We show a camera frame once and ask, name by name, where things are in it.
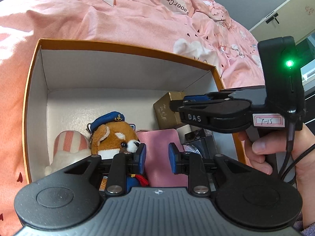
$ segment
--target gold anchor emblem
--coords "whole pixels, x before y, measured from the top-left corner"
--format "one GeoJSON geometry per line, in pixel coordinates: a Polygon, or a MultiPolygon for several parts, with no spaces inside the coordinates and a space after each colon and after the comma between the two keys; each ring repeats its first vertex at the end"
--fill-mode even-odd
{"type": "Polygon", "coordinates": [[[121,121],[122,118],[120,117],[120,114],[118,115],[118,117],[115,118],[115,121],[121,121]]]}

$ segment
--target beige door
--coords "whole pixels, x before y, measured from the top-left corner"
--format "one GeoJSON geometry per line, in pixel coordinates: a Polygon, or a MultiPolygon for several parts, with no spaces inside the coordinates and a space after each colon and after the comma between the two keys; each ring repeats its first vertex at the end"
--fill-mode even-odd
{"type": "Polygon", "coordinates": [[[257,39],[293,36],[296,43],[315,31],[315,0],[287,0],[255,25],[250,32],[257,39]]]}

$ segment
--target bed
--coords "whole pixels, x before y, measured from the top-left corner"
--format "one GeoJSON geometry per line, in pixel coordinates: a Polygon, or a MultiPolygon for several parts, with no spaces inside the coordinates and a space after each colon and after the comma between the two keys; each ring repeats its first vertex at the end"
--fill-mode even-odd
{"type": "Polygon", "coordinates": [[[13,200],[26,185],[25,83],[39,38],[123,43],[216,66],[226,88],[264,84],[257,41],[214,0],[4,0],[0,2],[0,235],[21,224],[13,200]]]}

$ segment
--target striped plush toy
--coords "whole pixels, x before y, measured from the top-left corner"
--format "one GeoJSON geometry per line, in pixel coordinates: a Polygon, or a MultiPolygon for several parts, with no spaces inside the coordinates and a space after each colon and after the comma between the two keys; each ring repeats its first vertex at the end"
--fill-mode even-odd
{"type": "Polygon", "coordinates": [[[91,155],[89,141],[78,131],[63,131],[55,139],[54,158],[45,169],[48,176],[91,155]]]}

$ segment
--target plush toy eye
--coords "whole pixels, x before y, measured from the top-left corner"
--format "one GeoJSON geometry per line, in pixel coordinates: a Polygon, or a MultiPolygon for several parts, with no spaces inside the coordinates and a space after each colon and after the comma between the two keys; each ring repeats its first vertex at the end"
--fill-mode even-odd
{"type": "Polygon", "coordinates": [[[122,148],[127,148],[128,147],[126,142],[122,142],[120,145],[121,145],[122,148]]]}

